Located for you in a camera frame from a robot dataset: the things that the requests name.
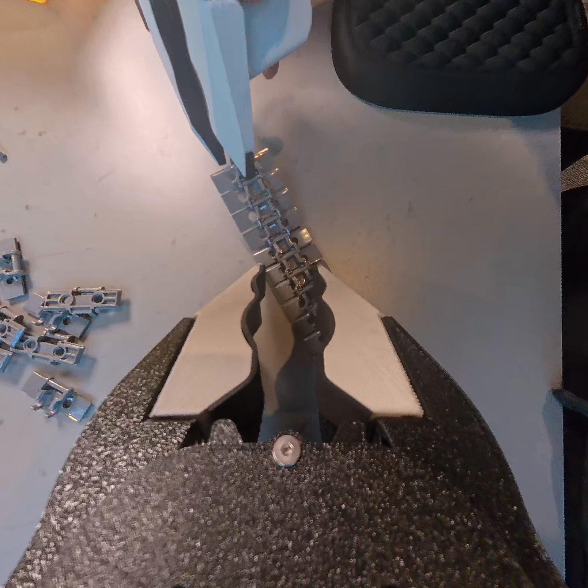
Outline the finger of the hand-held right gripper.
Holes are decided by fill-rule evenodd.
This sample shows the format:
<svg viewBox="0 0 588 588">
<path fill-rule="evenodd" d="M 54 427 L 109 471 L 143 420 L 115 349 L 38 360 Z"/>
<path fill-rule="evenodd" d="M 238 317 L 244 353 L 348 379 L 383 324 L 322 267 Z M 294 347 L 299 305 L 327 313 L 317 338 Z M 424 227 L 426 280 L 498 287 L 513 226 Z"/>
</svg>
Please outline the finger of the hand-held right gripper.
<svg viewBox="0 0 588 588">
<path fill-rule="evenodd" d="M 178 1 L 187 51 L 202 97 L 191 125 L 219 165 L 254 172 L 254 131 L 245 11 L 238 1 Z"/>
<path fill-rule="evenodd" d="M 224 148 L 215 135 L 201 81 L 192 63 L 187 34 L 177 1 L 136 1 L 145 28 L 195 136 L 218 165 L 226 163 Z"/>
</svg>

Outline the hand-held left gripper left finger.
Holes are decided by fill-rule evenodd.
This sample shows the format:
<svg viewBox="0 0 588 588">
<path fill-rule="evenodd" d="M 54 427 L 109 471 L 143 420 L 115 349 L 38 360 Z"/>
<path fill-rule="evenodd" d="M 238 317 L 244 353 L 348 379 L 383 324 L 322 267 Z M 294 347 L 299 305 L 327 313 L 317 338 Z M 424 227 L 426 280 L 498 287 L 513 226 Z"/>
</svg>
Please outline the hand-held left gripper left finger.
<svg viewBox="0 0 588 588">
<path fill-rule="evenodd" d="M 261 327 L 265 267 L 255 265 L 197 313 L 150 419 L 203 415 L 246 386 L 259 357 L 254 336 Z"/>
</svg>

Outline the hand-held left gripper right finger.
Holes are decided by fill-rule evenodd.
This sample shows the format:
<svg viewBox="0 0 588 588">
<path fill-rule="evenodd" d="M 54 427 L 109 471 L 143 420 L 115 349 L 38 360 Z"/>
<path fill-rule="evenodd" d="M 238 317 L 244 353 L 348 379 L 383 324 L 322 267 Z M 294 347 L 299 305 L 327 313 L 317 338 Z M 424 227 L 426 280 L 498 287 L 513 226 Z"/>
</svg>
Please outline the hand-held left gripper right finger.
<svg viewBox="0 0 588 588">
<path fill-rule="evenodd" d="M 323 365 L 335 418 L 423 417 L 424 410 L 387 333 L 383 315 L 330 270 L 323 301 L 334 316 L 334 334 Z"/>
</svg>

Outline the pile of grey track links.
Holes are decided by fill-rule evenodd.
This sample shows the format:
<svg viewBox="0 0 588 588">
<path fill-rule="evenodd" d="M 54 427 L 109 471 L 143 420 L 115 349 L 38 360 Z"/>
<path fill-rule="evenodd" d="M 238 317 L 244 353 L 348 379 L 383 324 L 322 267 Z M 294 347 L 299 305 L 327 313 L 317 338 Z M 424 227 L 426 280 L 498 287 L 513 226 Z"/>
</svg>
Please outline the pile of grey track links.
<svg viewBox="0 0 588 588">
<path fill-rule="evenodd" d="M 122 290 L 100 286 L 35 293 L 28 283 L 19 240 L 1 239 L 1 373 L 18 356 L 48 366 L 77 366 L 92 320 L 118 310 Z"/>
</svg>

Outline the grey desk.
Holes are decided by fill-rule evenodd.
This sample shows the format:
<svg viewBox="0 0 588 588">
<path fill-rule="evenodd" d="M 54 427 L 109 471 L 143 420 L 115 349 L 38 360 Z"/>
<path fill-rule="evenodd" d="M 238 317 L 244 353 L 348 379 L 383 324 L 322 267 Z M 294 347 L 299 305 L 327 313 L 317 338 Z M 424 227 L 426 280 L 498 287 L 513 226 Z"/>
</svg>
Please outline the grey desk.
<svg viewBox="0 0 588 588">
<path fill-rule="evenodd" d="M 386 111 L 339 82 L 330 6 L 277 77 L 252 82 L 332 272 L 459 383 L 564 567 L 560 114 Z M 184 317 L 253 265 L 133 1 L 1 1 L 1 234 L 33 292 L 119 288 L 79 366 L 48 373 L 98 405 Z"/>
</svg>

